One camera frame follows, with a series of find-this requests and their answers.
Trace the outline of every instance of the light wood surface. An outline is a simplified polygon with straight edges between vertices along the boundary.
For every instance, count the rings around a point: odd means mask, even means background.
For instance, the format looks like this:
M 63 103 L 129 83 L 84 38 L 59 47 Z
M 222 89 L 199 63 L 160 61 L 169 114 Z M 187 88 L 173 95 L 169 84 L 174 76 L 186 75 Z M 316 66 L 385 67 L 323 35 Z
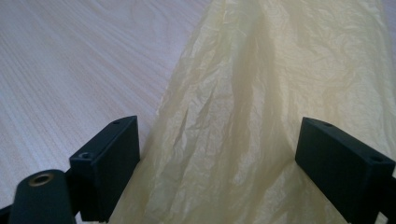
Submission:
M 137 115 L 143 146 L 209 2 L 1 1 L 0 208 L 114 119 Z M 396 1 L 383 2 L 396 43 Z

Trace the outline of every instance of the plastic bag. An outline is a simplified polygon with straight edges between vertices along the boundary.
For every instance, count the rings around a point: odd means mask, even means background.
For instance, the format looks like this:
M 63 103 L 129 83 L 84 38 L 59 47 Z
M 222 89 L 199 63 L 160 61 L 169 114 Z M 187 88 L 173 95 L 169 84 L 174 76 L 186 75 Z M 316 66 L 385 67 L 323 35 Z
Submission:
M 396 158 L 380 1 L 214 0 L 113 223 L 344 223 L 294 161 L 302 117 Z

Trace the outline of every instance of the wood grain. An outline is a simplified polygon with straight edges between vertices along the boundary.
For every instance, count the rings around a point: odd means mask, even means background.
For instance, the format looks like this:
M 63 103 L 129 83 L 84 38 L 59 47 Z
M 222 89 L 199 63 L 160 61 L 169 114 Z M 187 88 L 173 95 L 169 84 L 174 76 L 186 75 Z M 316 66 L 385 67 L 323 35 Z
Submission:
M 0 208 L 114 119 L 137 115 L 143 145 L 208 3 L 1 1 Z

